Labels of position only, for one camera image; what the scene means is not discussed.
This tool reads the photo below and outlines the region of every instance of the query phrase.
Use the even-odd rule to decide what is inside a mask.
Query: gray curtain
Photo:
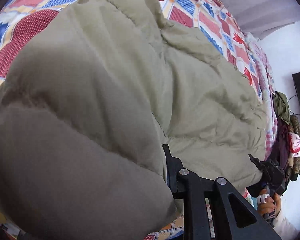
[[[244,32],[260,39],[300,20],[296,0],[221,0]]]

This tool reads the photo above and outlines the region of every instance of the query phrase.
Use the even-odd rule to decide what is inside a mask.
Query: silver screw
[[[226,179],[225,178],[219,178],[217,179],[217,182],[220,184],[220,185],[225,185],[227,183]]]
[[[188,171],[187,169],[181,169],[181,170],[179,171],[179,173],[180,173],[181,175],[188,175],[188,174],[189,174],[189,171]]]

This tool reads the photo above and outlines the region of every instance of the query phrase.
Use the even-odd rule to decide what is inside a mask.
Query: wire
[[[288,100],[288,105],[289,105],[289,101],[290,101],[292,98],[294,98],[295,96],[297,96],[297,95],[294,95],[293,97],[290,97],[290,98],[289,98],[289,100]],[[300,115],[300,114],[295,114],[294,112],[292,112],[292,111],[290,110],[290,108],[289,108],[289,111],[290,111],[292,114],[294,114],[294,115]]]

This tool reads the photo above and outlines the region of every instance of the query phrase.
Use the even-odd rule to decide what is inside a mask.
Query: hand
[[[266,194],[266,193],[267,190],[263,189],[260,191],[259,195]],[[280,210],[281,210],[281,198],[277,193],[275,193],[274,199],[271,197],[267,197],[265,203],[261,203],[260,205],[258,205],[257,212],[261,216],[263,216],[266,213],[272,213],[273,211],[275,211],[275,214],[278,215]]]

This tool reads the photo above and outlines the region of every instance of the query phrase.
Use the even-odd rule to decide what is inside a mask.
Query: colorful bedspread
[[[36,34],[55,16],[76,0],[9,0],[0,13],[0,85],[10,64]],[[159,0],[163,15],[188,27],[199,28],[215,48],[245,74],[260,102],[267,108],[266,158],[277,131],[272,104],[274,83],[266,55],[255,38],[242,33],[235,19],[219,0]],[[183,230],[178,218],[160,232],[146,239],[169,239]]]

